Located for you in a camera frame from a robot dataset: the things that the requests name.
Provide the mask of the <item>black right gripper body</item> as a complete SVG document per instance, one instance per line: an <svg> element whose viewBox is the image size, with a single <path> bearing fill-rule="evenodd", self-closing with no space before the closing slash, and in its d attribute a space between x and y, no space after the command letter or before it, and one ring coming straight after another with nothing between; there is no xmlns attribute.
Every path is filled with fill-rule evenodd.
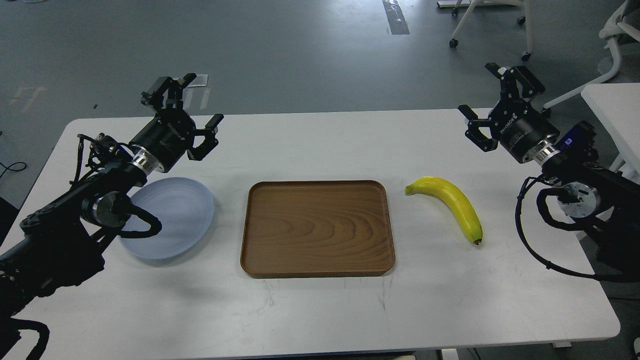
<svg viewBox="0 0 640 360"><path fill-rule="evenodd" d="M531 161L532 148L560 134L529 102L498 102L491 123L491 136L520 164Z"/></svg>

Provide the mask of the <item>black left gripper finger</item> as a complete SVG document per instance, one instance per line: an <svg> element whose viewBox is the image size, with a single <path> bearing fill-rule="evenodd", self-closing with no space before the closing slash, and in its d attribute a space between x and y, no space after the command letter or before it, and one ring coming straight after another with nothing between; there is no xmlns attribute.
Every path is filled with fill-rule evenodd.
<svg viewBox="0 0 640 360"><path fill-rule="evenodd" d="M141 104L154 111L151 121L194 121L184 109L183 91L195 79L196 73L186 73L178 79L159 77L148 91L141 92Z"/></svg>
<svg viewBox="0 0 640 360"><path fill-rule="evenodd" d="M218 125L224 120L224 117L224 114L216 113L208 123L206 123L203 129L194 129L192 131L194 137L203 137L203 140L198 146L192 146L187 150L189 160L201 161L218 146Z"/></svg>

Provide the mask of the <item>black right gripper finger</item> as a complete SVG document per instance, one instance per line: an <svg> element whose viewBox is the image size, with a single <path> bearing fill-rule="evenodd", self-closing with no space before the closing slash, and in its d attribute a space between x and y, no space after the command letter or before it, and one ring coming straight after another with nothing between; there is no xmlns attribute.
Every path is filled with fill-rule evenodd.
<svg viewBox="0 0 640 360"><path fill-rule="evenodd" d="M514 109L516 105L533 109L533 98L546 91L541 81L524 65L507 68L497 63L486 63L485 68L500 84L500 98L494 106L495 110Z"/></svg>
<svg viewBox="0 0 640 360"><path fill-rule="evenodd" d="M467 104L458 105L457 110L466 119L467 130L465 132L465 136L467 139L469 139L483 152L494 151L498 148L498 139L493 137L493 135L487 137L481 131L481 128L489 128L491 131L494 130L498 127L498 123L496 123L496 121L490 120L489 118L480 118L478 114L475 113L475 111Z"/></svg>

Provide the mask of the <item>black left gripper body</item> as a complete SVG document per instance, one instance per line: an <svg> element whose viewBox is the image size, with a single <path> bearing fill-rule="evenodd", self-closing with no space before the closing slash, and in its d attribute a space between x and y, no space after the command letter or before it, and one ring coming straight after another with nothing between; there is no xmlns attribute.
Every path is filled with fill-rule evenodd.
<svg viewBox="0 0 640 360"><path fill-rule="evenodd" d="M168 173L194 145L194 120L185 111L160 111L129 142L158 161L157 171Z"/></svg>

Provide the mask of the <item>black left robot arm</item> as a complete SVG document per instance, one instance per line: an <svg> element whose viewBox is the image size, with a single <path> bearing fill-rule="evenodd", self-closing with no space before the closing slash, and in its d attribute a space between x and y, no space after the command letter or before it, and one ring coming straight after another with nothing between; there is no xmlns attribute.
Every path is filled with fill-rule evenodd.
<svg viewBox="0 0 640 360"><path fill-rule="evenodd" d="M100 133L78 135L77 166L70 189L21 221L24 238L1 255L0 331L5 357L21 331L38 334L27 354L39 360L50 339L46 324L18 319L37 297L61 287L78 286L103 271L103 253L116 237L147 239L162 230L161 221L132 203L128 192L142 187L157 171L167 173L183 155L203 160L217 145L215 114L203 129L185 111L183 91L195 73L160 77L142 92L141 104L154 117L128 143Z"/></svg>

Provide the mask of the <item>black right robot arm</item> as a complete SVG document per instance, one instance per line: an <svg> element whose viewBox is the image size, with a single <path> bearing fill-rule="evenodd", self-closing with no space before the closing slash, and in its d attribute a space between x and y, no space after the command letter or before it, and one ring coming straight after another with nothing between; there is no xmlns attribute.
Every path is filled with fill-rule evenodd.
<svg viewBox="0 0 640 360"><path fill-rule="evenodd" d="M480 150L502 146L520 164L536 162L541 174L527 178L519 191L515 224L522 244L547 269L565 275L611 283L639 281L639 185L598 164L595 130L579 121L564 136L531 105L545 91L525 66L487 63L499 80L500 98L487 118L468 105L458 110L467 120L465 136ZM522 228L522 203L535 183L546 188L535 203L542 220L564 231L583 231L597 245L596 259L616 274L573 271L542 257L528 243Z"/></svg>

